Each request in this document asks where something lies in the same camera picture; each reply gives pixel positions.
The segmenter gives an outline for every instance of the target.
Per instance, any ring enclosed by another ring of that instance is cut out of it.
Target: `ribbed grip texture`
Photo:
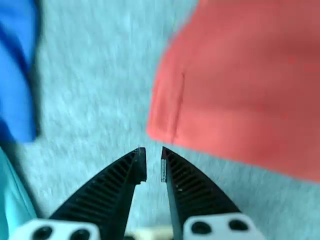
[[[165,147],[161,159],[166,161],[165,178],[175,240],[182,240],[183,225],[191,216],[240,212],[210,178],[186,159]]]
[[[50,218],[94,223],[102,240],[122,240],[135,186],[146,180],[146,150],[140,147],[99,172]]]

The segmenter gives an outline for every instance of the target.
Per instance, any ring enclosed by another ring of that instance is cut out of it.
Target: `blue cloth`
[[[24,186],[0,148],[0,240],[7,240],[17,227],[35,217]]]
[[[0,0],[0,140],[30,142],[36,137],[27,81],[36,30],[33,0]]]

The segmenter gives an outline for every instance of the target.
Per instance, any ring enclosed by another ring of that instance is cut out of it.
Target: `red fabric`
[[[156,140],[320,181],[320,1],[200,0],[159,65]]]

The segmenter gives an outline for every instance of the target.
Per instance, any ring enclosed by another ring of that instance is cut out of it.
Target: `black screw hole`
[[[33,233],[33,240],[46,240],[50,238],[52,234],[52,228],[50,226],[40,227],[37,231]]]
[[[90,232],[86,229],[79,229],[72,233],[70,240],[88,240]]]
[[[197,221],[194,224],[192,224],[191,231],[194,234],[203,234],[203,235],[209,234],[212,232],[211,227],[203,221]]]
[[[229,222],[229,227],[235,231],[248,231],[248,225],[241,220],[231,220]]]

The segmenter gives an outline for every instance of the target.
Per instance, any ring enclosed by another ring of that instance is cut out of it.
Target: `gray carpet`
[[[145,133],[157,63],[192,11],[188,0],[44,0],[31,84],[38,139],[14,165],[48,217],[125,153],[147,150],[128,229],[170,223],[161,144]],[[269,240],[320,239],[320,186],[170,147],[211,177]]]

